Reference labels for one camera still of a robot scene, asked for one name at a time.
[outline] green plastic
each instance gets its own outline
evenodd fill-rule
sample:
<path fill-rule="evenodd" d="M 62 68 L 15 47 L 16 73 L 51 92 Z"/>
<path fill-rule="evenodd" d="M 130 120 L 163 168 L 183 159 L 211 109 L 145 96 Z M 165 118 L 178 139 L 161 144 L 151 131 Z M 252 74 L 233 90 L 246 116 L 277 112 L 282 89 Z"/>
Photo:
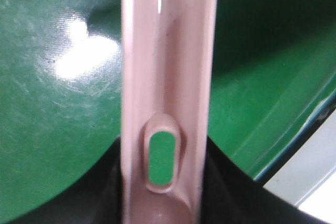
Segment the green plastic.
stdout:
<path fill-rule="evenodd" d="M 60 77 L 73 47 L 100 56 L 67 34 L 85 22 L 85 40 L 110 39 L 113 56 Z M 0 31 L 4 223 L 73 184 L 120 134 L 120 0 L 0 0 Z M 335 0 L 218 0 L 209 135 L 251 177 L 335 96 L 335 34 Z"/>
<path fill-rule="evenodd" d="M 166 185 L 173 178 L 175 137 L 169 132 L 158 132 L 151 137 L 149 151 L 150 182 Z"/>

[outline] white surface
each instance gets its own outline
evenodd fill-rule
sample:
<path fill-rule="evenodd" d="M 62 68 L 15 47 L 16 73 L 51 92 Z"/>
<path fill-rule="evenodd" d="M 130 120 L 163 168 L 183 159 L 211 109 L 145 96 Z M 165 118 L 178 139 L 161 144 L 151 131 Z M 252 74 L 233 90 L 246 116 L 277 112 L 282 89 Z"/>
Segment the white surface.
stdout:
<path fill-rule="evenodd" d="M 325 181 L 299 207 L 329 223 L 336 223 L 336 173 Z"/>
<path fill-rule="evenodd" d="M 335 169 L 336 112 L 333 112 L 306 144 L 266 183 L 265 188 L 298 206 Z"/>

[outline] pink plastic bar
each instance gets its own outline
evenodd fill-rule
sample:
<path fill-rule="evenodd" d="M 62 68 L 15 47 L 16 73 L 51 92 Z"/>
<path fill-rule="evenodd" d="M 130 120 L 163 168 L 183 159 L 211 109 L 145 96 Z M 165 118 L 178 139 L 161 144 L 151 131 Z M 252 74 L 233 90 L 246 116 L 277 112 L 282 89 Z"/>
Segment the pink plastic bar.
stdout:
<path fill-rule="evenodd" d="M 122 0 L 124 224 L 198 223 L 216 0 Z M 148 179 L 153 134 L 175 136 L 173 179 Z"/>

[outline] oval hole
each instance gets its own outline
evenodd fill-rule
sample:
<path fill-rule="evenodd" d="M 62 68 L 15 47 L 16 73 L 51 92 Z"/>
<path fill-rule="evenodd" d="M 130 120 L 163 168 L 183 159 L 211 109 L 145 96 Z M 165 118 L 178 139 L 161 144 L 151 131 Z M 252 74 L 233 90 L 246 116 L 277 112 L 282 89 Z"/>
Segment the oval hole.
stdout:
<path fill-rule="evenodd" d="M 156 185 L 167 185 L 173 178 L 175 137 L 169 132 L 157 132 L 151 137 L 148 179 Z"/>

